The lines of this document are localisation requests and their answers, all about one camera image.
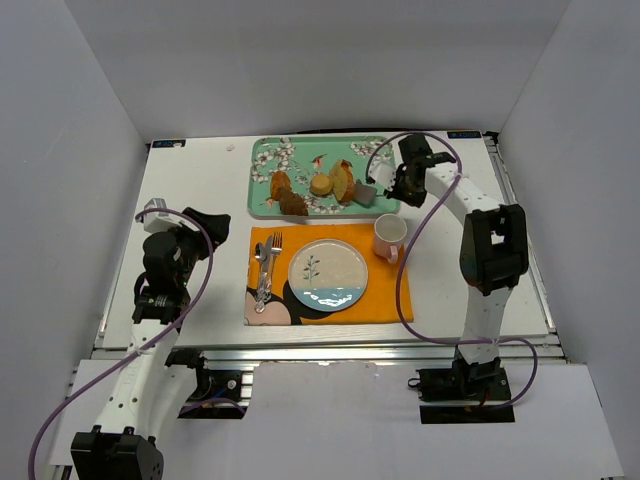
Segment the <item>metal cake server wooden handle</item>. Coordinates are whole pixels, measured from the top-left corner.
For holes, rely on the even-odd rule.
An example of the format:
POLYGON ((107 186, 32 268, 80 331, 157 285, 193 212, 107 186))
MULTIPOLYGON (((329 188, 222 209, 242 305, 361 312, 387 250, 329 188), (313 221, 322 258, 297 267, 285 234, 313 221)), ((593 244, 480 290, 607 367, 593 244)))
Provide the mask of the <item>metal cake server wooden handle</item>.
POLYGON ((395 204, 395 200, 388 198, 384 189, 380 190, 374 185, 360 181, 355 183, 353 200, 367 209, 387 208, 395 204))

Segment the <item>sliced bread loaf piece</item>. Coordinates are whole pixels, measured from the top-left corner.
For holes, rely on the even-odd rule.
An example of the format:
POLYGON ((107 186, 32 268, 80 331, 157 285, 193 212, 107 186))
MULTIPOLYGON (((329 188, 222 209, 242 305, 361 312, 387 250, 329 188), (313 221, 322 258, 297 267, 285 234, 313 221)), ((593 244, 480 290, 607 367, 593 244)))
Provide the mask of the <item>sliced bread loaf piece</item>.
POLYGON ((329 178, 335 199, 342 204, 350 203, 355 196, 352 164, 346 160, 338 160, 330 169, 329 178))

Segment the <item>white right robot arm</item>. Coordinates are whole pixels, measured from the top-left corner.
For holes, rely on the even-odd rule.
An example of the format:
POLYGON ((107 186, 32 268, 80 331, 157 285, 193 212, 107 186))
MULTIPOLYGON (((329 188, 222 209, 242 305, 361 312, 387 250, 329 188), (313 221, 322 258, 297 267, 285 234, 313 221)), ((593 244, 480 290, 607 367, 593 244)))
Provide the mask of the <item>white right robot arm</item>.
POLYGON ((463 333, 455 342, 453 368, 465 383, 495 377, 506 303, 529 268, 526 215, 518 204, 505 205, 484 193, 463 173, 460 155, 447 142, 434 152, 427 132, 403 132, 401 164, 385 196, 420 207, 428 194, 437 198, 425 217, 446 207, 462 226, 459 265, 469 287, 463 333))

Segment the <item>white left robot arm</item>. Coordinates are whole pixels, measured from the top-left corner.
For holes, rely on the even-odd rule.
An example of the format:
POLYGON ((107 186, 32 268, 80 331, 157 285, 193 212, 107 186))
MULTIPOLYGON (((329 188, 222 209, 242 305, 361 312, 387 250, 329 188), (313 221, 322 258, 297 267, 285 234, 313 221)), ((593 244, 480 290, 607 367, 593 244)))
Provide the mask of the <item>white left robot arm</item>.
POLYGON ((189 279, 199 262, 213 262, 231 217, 148 205, 136 219, 149 235, 134 287, 130 343, 126 358, 111 369, 117 378, 104 409, 90 431, 72 440, 80 479, 161 478, 160 436, 198 387, 198 352, 174 346, 201 297, 189 293, 189 279))

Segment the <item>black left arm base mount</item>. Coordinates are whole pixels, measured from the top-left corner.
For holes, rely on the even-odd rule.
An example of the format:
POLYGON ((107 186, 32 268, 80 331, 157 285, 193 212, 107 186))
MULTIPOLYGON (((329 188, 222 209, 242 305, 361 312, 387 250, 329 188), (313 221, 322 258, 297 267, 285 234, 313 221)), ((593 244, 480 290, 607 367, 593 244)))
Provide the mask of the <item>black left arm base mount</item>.
POLYGON ((247 398, 242 393, 245 373, 238 369, 216 369, 202 352, 180 349, 171 352, 165 365, 186 366, 196 380, 195 390, 182 407, 180 419, 243 419, 247 398))

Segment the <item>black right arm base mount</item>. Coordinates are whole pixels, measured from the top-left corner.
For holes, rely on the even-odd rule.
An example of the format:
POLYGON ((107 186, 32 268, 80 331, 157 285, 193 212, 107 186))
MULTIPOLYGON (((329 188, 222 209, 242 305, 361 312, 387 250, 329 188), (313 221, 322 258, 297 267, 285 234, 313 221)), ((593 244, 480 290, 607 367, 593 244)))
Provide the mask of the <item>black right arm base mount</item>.
POLYGON ((496 377, 465 384, 453 368, 420 369, 407 387, 417 393, 423 425, 508 424, 515 422, 504 368, 496 377))

